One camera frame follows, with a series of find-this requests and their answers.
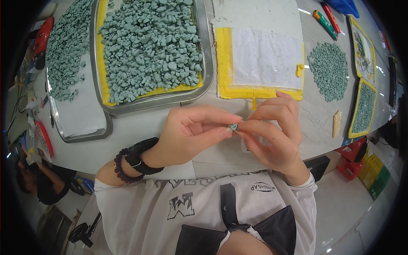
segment small turquoise piece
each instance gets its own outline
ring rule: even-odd
[[[203,55],[193,24],[192,0],[123,0],[106,13],[102,34],[108,102],[120,104],[157,88],[200,81]]]
[[[235,130],[237,130],[237,128],[238,128],[238,124],[237,124],[237,123],[235,123],[235,124],[228,124],[228,127],[229,127],[232,131],[235,131]]]
[[[343,99],[348,83],[346,54],[334,43],[318,42],[307,59],[326,102]]]
[[[374,91],[366,84],[362,84],[357,113],[354,119],[353,128],[351,129],[352,133],[360,133],[368,130],[373,117],[374,100]]]
[[[86,65],[81,56],[89,51],[92,3],[93,0],[76,0],[50,32],[45,56],[52,88],[49,93],[57,101],[72,101],[78,95],[78,90],[71,92],[70,86],[80,80],[79,68]]]

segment white table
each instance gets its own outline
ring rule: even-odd
[[[208,19],[214,17],[211,0],[205,0],[207,6]],[[386,51],[381,46],[379,29],[372,16],[368,12],[361,0],[355,0],[360,13],[357,22],[362,26],[365,32],[372,40],[377,57],[377,66],[381,67],[382,72],[377,69],[377,104],[375,108],[374,120],[371,125],[371,131],[374,131],[384,125],[390,116],[390,110],[387,106],[389,95],[389,72],[388,59]],[[320,4],[316,1],[298,1],[298,7],[301,10],[312,13],[318,9],[324,13]],[[353,94],[354,86],[357,84],[357,77],[352,71],[353,64],[349,30],[347,28],[346,17],[336,10],[332,12],[343,33],[339,34],[336,44],[346,52],[348,61],[348,74],[350,76],[348,87],[344,98],[341,101],[327,103],[324,97],[320,95],[317,85],[314,83],[313,74],[310,69],[305,69],[305,83],[303,101],[299,102],[299,121],[303,133],[303,141],[300,145],[302,159],[324,154],[341,146],[343,139],[347,136],[351,115],[354,111],[352,105],[356,95]],[[311,15],[300,11],[302,23],[303,41],[305,47],[305,56],[307,56],[317,42],[333,43],[329,34]],[[35,82],[35,91],[37,96],[44,97],[45,75],[40,74]],[[199,99],[182,106],[210,103],[224,108],[233,114],[238,114],[244,118],[250,114],[250,100],[231,99],[225,100],[217,97],[217,78],[215,77],[210,89]],[[180,104],[156,107],[120,116],[112,116],[113,131],[112,134],[103,140],[90,142],[80,142],[67,144],[59,137],[56,129],[52,130],[49,121],[49,105],[40,111],[39,118],[45,125],[50,137],[55,157],[53,164],[65,168],[86,172],[96,173],[106,162],[113,159],[118,151],[128,147],[138,141],[159,136],[163,127],[167,113],[172,107],[180,107]],[[337,110],[342,112],[341,128],[338,136],[332,138],[333,114]],[[215,175],[225,175],[232,173],[244,173],[264,169],[250,153],[243,153],[240,148],[240,139],[235,136],[231,139],[222,141],[213,146],[195,158],[193,158],[193,168],[184,167],[182,170],[172,168],[171,171],[159,173],[155,176],[157,179],[187,179],[196,177],[207,177]]]

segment fingernail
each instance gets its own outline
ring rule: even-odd
[[[227,133],[229,134],[228,137],[231,137],[232,136],[232,129],[227,128]]]
[[[237,131],[237,130],[235,130],[235,133],[237,133],[237,135],[239,135],[239,137],[240,137],[242,140],[245,140],[245,136],[244,136],[243,133],[241,133],[241,132],[239,132],[239,131]]]

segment black apron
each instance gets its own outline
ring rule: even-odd
[[[226,230],[221,232],[183,224],[177,242],[176,255],[216,255],[220,243],[228,231],[233,232],[240,229],[245,232],[251,226],[238,222],[235,188],[231,183],[220,186],[220,196],[220,210]],[[252,228],[279,255],[293,255],[295,253],[296,223],[290,205],[252,226]]]

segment beaded bracelet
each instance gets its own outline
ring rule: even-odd
[[[130,177],[127,174],[125,174],[123,169],[122,169],[122,166],[121,166],[122,157],[124,155],[128,155],[128,154],[129,154],[129,149],[125,148],[125,149],[122,149],[119,152],[119,154],[116,155],[116,158],[113,160],[114,161],[113,167],[115,168],[115,173],[117,173],[117,177],[120,178],[125,183],[138,182],[141,179],[143,179],[144,174],[142,174],[141,176],[138,176],[138,177]]]

